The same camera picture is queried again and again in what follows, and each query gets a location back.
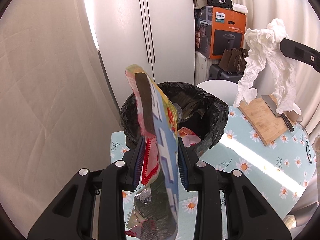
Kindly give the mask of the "long white tissue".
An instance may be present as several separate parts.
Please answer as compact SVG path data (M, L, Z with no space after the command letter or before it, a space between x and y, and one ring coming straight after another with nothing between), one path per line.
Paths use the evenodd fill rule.
M238 82L233 107L238 108L240 102L250 103L257 97L258 90L253 87L253 82L269 66L273 76L272 95L276 98L276 112L281 114L291 111L296 99L296 64L287 60L280 51L280 42L289 38L284 21L275 18L264 29L249 28L244 38L249 46L247 64L244 75Z

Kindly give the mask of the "blue colourful snack wrapper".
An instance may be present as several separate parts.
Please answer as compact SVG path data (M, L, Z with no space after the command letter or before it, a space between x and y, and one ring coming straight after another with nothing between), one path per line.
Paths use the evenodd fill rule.
M142 67L125 70L135 96L140 135L146 140L141 183L127 232L138 239L175 239L178 233L177 111Z

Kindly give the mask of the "pink cartoon snack wrapper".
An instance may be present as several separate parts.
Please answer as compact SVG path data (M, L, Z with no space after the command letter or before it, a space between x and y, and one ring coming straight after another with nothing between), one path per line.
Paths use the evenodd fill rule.
M180 128L178 130L178 135L182 138L185 147L191 147L201 142L200 137L186 127Z

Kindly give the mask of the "black lined trash bin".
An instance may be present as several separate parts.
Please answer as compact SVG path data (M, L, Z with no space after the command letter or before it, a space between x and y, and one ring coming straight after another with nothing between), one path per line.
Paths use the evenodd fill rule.
M202 88L185 82L163 82L158 87L172 103L182 109L182 120L178 128L188 128L201 141L191 146L198 157L221 139L228 120L228 105ZM140 127L137 119L136 98L131 94L120 111L121 125L126 135L126 146L130 149L137 145Z

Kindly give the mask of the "brown leather bag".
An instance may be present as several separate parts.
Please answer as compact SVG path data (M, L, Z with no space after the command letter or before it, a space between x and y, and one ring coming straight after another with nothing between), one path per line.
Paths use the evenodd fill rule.
M248 50L244 48L231 50L225 49L219 67L225 72L236 73L241 75L246 68L246 58L248 57Z

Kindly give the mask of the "beige ceramic mug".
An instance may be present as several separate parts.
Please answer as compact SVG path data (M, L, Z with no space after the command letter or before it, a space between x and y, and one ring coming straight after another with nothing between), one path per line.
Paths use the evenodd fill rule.
M296 103L293 104L293 109L291 111L287 112L286 114L287 114L287 117L292 122L302 122L303 121L302 111Z

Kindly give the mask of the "white pouch on box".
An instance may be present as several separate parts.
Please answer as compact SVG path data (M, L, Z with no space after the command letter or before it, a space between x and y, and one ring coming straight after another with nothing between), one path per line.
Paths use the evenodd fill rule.
M233 3L232 9L236 12L242 13L242 14L247 14L248 9L245 5L238 4L238 3Z

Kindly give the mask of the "white round chair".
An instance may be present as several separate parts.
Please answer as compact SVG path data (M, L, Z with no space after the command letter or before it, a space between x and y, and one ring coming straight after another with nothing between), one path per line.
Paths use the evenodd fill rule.
M233 105L238 93L238 85L227 80L208 80L199 83L197 87L224 101L228 106Z

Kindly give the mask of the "wooden cutting board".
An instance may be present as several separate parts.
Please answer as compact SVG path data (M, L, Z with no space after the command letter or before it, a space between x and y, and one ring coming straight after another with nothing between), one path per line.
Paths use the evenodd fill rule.
M286 131L294 131L293 123L288 117L284 113L276 116L263 98L256 98L250 103L242 101L239 109L265 146L275 141Z

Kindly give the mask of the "orange Philips cardboard box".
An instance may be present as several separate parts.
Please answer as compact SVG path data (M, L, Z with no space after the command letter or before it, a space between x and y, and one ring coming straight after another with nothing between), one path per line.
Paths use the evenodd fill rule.
M225 50L244 44L247 16L240 12L206 6L195 10L195 49L208 59L219 60Z

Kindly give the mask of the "black suitcase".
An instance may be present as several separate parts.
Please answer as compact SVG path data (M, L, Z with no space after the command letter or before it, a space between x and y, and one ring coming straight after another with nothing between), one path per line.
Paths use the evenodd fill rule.
M209 68L209 80L227 80L237 84L242 77L242 74L225 72L218 64L212 64Z

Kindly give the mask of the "white radiator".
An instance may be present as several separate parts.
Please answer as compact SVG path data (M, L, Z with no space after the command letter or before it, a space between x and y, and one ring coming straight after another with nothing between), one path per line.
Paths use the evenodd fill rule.
M209 70L212 64L218 64L220 60L206 58L199 51L195 51L195 76L194 85L198 85L209 79Z

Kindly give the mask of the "beige curtain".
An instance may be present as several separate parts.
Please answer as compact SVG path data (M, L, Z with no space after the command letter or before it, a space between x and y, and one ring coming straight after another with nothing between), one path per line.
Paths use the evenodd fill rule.
M1 204L22 234L78 170L109 164L118 128L84 0L12 0L1 18Z

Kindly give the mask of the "white double door cabinet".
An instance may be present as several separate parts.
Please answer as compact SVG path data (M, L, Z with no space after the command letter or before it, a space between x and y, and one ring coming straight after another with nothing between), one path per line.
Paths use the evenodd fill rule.
M118 106L132 90L125 69L137 64L155 81L193 83L192 0L88 0L105 71Z

